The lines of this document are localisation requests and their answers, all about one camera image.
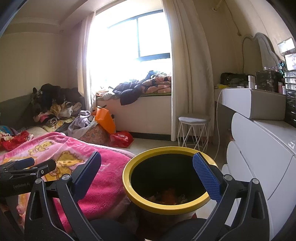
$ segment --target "pink blanket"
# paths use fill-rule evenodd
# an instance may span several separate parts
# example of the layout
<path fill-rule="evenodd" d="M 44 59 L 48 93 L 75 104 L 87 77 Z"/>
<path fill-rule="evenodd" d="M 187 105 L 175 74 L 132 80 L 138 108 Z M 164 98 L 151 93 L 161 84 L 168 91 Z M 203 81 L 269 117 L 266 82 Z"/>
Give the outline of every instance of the pink blanket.
<path fill-rule="evenodd" d="M 38 164 L 53 158 L 57 168 L 43 177 L 45 181 L 50 181 L 59 179 L 65 173 L 71 174 L 94 151 L 101 154 L 102 165 L 85 198 L 78 202 L 87 219 L 91 220 L 112 213 L 114 206 L 126 198 L 122 184 L 122 172 L 130 160 L 126 155 L 52 132 L 26 142 L 0 156 L 0 164 L 29 157 L 33 157 L 35 164 Z M 20 195 L 19 204 L 26 208 L 28 198 L 29 194 Z M 55 204 L 66 231 L 71 230 L 60 203 L 56 201 Z"/>

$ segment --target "white curtain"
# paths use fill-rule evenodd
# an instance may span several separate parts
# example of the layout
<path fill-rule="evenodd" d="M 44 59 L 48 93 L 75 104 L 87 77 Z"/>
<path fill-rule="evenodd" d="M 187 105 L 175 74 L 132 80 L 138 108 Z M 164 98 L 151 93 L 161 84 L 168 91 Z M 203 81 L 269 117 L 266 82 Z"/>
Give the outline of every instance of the white curtain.
<path fill-rule="evenodd" d="M 96 11 L 92 12 L 82 21 L 78 45 L 78 91 L 82 96 L 84 96 L 86 110 L 93 110 L 96 107 L 95 85 L 91 81 L 89 64 L 86 64 L 90 28 L 95 16 Z"/>
<path fill-rule="evenodd" d="M 211 117 L 214 129 L 214 83 L 205 32 L 192 0 L 162 0 L 172 43 L 172 131 L 178 133 L 178 118 L 199 113 Z"/>

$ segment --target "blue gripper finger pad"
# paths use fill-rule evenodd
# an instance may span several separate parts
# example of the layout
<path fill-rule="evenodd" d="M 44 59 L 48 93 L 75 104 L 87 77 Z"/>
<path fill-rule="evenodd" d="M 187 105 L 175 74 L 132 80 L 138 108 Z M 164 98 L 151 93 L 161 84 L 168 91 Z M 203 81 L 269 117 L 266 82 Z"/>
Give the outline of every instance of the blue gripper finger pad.
<path fill-rule="evenodd" d="M 32 157 L 30 157 L 30 158 L 26 158 L 26 159 L 23 159 L 20 161 L 16 161 L 15 165 L 14 165 L 14 169 L 15 170 L 22 170 L 27 167 L 34 166 L 34 164 L 35 164 L 35 160 Z"/>
<path fill-rule="evenodd" d="M 204 185 L 210 198 L 212 200 L 220 202 L 222 199 L 222 196 L 220 195 L 220 183 L 218 182 L 218 179 L 214 176 L 208 164 L 205 163 L 205 160 L 202 158 L 201 154 L 196 153 L 193 156 L 192 163 L 199 179 Z"/>
<path fill-rule="evenodd" d="M 72 172 L 73 180 L 73 199 L 77 202 L 83 199 L 92 184 L 95 176 L 101 167 L 102 159 L 98 152 L 93 152 L 90 158 L 84 163 L 76 167 Z"/>

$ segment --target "mirror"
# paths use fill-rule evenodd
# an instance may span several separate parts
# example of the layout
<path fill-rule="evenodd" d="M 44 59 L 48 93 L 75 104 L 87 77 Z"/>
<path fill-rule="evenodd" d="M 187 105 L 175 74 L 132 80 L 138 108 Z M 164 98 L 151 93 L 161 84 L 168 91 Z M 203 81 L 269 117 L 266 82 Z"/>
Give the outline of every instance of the mirror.
<path fill-rule="evenodd" d="M 243 73 L 255 75 L 256 71 L 278 66 L 279 57 L 275 54 L 270 40 L 262 33 L 254 37 L 247 35 L 242 42 Z"/>

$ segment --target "yellow rim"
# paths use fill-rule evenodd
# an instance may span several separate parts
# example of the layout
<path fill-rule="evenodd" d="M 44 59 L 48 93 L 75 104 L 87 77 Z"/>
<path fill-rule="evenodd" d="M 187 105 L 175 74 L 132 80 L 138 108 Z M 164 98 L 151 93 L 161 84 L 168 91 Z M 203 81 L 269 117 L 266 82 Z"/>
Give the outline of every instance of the yellow rim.
<path fill-rule="evenodd" d="M 131 174 L 133 173 L 134 168 L 142 161 L 150 157 L 162 155 L 162 154 L 184 154 L 187 156 L 193 156 L 197 152 L 200 152 L 200 151 L 194 150 L 191 148 L 185 148 L 185 147 L 159 147 L 159 148 L 142 152 L 139 155 L 136 155 L 127 163 L 122 174 L 123 186 L 127 196 L 131 199 L 133 203 L 135 203 L 139 207 L 149 212 L 163 214 L 163 215 L 177 215 L 177 214 L 189 213 L 202 207 L 210 200 L 209 194 L 207 192 L 205 192 L 198 199 L 195 199 L 194 201 L 191 201 L 185 204 L 162 205 L 162 204 L 153 203 L 144 199 L 139 194 L 137 194 L 131 186 Z M 212 160 L 212 158 L 210 158 L 207 154 L 204 154 L 204 153 L 202 154 L 209 164 L 217 166 L 216 163 Z"/>

